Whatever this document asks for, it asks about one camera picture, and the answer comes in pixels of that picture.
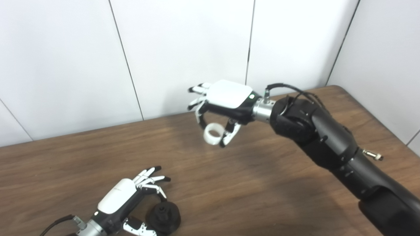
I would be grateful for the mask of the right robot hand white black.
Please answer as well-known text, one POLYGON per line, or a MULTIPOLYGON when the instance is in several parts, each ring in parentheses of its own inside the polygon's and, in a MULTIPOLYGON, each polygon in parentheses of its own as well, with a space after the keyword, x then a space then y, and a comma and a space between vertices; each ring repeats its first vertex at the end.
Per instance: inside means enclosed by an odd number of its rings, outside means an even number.
POLYGON ((228 80, 201 83, 188 88, 188 93, 199 95, 188 104, 187 110, 195 109, 204 140, 221 148, 231 142, 242 126, 255 121, 254 106, 262 98, 250 86, 228 80), (207 123, 204 117, 207 112, 227 117, 226 125, 207 123))

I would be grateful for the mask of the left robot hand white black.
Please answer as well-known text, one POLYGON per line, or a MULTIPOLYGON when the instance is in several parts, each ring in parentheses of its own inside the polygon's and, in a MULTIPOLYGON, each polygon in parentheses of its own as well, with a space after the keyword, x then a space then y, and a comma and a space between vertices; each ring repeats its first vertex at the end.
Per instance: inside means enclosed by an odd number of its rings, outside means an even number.
POLYGON ((161 202, 167 201, 159 182, 170 182, 167 176, 153 176, 161 166, 142 170, 134 178, 121 179, 99 202, 91 221, 101 227, 100 234, 114 235, 147 195, 156 195, 161 202))

